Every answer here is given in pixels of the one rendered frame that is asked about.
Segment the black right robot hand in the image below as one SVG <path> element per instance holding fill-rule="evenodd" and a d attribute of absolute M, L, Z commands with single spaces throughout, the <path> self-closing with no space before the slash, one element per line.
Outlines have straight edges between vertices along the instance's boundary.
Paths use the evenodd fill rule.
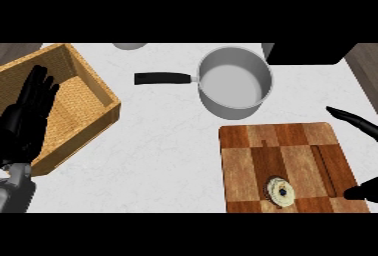
<path fill-rule="evenodd" d="M 354 126 L 378 142 L 378 126 L 363 119 L 359 115 L 340 110 L 331 106 L 326 107 L 329 114 Z M 350 187 L 343 194 L 347 200 L 368 200 L 378 203 L 378 177 L 372 178 L 360 185 Z"/>

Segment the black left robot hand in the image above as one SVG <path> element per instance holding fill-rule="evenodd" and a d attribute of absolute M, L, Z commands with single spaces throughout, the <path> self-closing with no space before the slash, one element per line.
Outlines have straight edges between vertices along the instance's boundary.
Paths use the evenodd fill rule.
<path fill-rule="evenodd" d="M 36 65 L 16 103 L 0 115 L 0 168 L 13 163 L 31 163 L 40 155 L 58 90 L 47 68 Z"/>

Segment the checkered wooden cutting board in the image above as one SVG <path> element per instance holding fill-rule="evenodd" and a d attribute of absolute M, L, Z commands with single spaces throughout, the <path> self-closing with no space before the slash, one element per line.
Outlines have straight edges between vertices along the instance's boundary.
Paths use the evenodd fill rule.
<path fill-rule="evenodd" d="M 325 122 L 238 125 L 219 129 L 227 212 L 366 212 L 343 197 L 357 185 L 332 127 Z M 279 207 L 264 186 L 281 177 L 295 200 Z"/>

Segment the wicker basket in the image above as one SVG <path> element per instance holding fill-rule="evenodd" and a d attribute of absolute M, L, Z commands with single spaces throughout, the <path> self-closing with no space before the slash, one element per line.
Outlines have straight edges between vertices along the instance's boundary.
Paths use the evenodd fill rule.
<path fill-rule="evenodd" d="M 0 66 L 0 113 L 16 102 L 34 65 L 47 68 L 61 88 L 47 119 L 33 175 L 47 175 L 118 121 L 121 101 L 68 43 L 56 43 Z"/>

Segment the black appliance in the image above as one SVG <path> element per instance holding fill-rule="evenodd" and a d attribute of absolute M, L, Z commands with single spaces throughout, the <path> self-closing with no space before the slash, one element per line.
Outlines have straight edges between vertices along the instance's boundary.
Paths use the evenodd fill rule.
<path fill-rule="evenodd" d="M 261 49 L 270 65 L 334 65 L 354 43 L 263 43 Z"/>

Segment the grey round object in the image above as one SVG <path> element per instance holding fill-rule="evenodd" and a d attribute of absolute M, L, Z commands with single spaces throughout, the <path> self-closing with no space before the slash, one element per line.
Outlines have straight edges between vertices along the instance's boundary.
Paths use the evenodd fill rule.
<path fill-rule="evenodd" d="M 112 43 L 121 50 L 136 50 L 142 48 L 148 43 Z"/>

